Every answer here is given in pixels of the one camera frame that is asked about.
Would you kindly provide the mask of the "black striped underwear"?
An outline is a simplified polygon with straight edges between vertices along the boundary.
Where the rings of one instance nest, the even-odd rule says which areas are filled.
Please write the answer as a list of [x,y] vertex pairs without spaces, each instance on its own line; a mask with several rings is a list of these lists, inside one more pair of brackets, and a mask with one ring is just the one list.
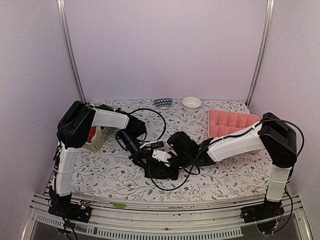
[[154,180],[177,180],[179,178],[179,170],[176,168],[168,167],[160,162],[148,162],[144,169],[144,177]]

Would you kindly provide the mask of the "red cloth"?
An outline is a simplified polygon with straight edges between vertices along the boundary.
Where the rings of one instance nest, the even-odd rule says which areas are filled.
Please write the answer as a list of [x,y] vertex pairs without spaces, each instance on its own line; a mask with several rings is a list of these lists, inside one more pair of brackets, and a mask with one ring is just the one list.
[[92,143],[96,139],[98,132],[97,127],[92,126],[87,137],[87,142]]

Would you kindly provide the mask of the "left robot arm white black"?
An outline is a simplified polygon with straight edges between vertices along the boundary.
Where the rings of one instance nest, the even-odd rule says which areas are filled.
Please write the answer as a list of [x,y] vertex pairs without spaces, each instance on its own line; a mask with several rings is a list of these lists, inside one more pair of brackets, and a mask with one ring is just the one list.
[[71,203],[74,165],[92,127],[123,130],[136,138],[147,133],[146,124],[131,112],[75,101],[58,123],[56,133],[58,146],[53,159],[54,180],[51,184],[50,197],[55,202],[55,209],[63,217],[70,217],[75,211]]

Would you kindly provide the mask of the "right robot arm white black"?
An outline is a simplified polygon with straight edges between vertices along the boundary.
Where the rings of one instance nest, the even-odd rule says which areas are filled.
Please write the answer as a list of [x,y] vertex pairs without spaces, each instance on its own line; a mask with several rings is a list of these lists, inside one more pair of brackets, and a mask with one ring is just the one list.
[[302,130],[294,123],[267,112],[262,119],[243,130],[196,143],[185,132],[170,136],[167,144],[176,153],[173,164],[181,168],[212,166],[228,158],[250,152],[266,151],[272,160],[265,202],[259,206],[262,218],[278,210],[278,203],[302,147],[297,147],[297,134]]

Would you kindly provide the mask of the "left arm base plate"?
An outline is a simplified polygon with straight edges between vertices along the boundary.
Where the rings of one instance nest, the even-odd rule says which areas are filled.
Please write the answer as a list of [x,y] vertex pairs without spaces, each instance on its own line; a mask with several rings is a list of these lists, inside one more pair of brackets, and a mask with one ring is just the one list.
[[87,206],[82,208],[80,205],[71,202],[58,202],[51,201],[48,213],[61,218],[68,218],[69,220],[78,221],[82,223],[88,223],[92,208]]

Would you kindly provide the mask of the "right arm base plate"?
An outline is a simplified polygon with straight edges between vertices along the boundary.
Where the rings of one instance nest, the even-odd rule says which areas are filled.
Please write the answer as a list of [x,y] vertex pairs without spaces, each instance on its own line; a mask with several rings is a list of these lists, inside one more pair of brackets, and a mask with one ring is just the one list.
[[256,221],[262,221],[269,218],[275,218],[285,213],[281,204],[269,205],[269,204],[257,204],[252,206],[246,206],[241,209],[240,217],[245,223],[252,223]]

